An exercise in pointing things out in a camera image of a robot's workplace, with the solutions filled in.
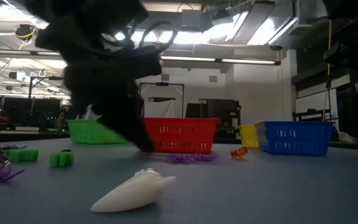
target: white wall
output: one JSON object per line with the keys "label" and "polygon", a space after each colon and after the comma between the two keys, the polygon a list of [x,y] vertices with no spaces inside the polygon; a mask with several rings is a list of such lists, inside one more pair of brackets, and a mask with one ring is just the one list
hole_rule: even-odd
{"label": "white wall", "polygon": [[292,113],[295,112],[295,99],[298,94],[295,90],[295,85],[292,85],[291,78],[297,74],[296,70],[296,50],[287,50],[286,57],[282,61],[283,80],[283,119],[291,121],[293,119]]}
{"label": "white wall", "polygon": [[277,66],[234,65],[234,99],[240,101],[241,123],[283,119],[281,74]]}
{"label": "white wall", "polygon": [[[198,103],[200,98],[225,99],[225,84],[226,77],[218,69],[200,69],[192,68],[190,71],[183,68],[163,68],[163,73],[170,76],[169,83],[185,84],[185,112],[187,103]],[[216,75],[218,77],[217,83],[210,83],[209,76]],[[161,76],[145,77],[138,80],[138,82],[160,82]],[[176,98],[181,102],[181,94],[183,90],[177,86],[176,90],[173,86],[155,86],[150,85],[146,90],[147,85],[143,85],[141,91],[145,101],[149,97],[168,97]]]}
{"label": "white wall", "polygon": [[226,99],[234,99],[234,65],[226,72],[226,86],[225,86]]}

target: blue basket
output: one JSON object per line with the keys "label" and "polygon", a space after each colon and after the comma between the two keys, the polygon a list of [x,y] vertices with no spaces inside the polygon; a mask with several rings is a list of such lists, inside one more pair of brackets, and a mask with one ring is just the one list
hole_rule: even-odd
{"label": "blue basket", "polygon": [[266,121],[256,124],[259,147],[271,154],[327,154],[332,122]]}

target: green toy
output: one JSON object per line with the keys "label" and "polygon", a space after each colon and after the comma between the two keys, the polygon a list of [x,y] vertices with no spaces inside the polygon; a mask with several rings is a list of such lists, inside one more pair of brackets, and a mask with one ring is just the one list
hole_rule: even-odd
{"label": "green toy", "polygon": [[73,165],[74,153],[72,152],[53,152],[49,157],[51,167],[66,167]]}
{"label": "green toy", "polygon": [[10,149],[4,150],[4,154],[11,158],[12,162],[34,162],[38,159],[37,149]]}

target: plastic basket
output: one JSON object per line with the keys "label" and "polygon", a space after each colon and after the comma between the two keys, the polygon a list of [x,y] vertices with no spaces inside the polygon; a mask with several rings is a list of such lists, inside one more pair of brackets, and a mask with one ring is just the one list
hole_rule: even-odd
{"label": "plastic basket", "polygon": [[122,144],[127,141],[95,120],[69,120],[71,141],[80,144]]}
{"label": "plastic basket", "polygon": [[241,143],[247,148],[258,149],[258,136],[255,125],[240,125]]}
{"label": "plastic basket", "polygon": [[211,152],[216,118],[145,118],[155,152]]}
{"label": "plastic basket", "polygon": [[266,121],[256,124],[259,147],[271,154],[323,156],[327,154],[334,123]]}

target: green basket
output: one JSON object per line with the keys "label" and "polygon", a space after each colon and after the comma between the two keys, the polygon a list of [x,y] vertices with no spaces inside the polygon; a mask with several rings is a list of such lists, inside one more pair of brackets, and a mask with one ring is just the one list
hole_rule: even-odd
{"label": "green basket", "polygon": [[127,141],[95,120],[68,120],[71,141],[80,144],[123,144]]}

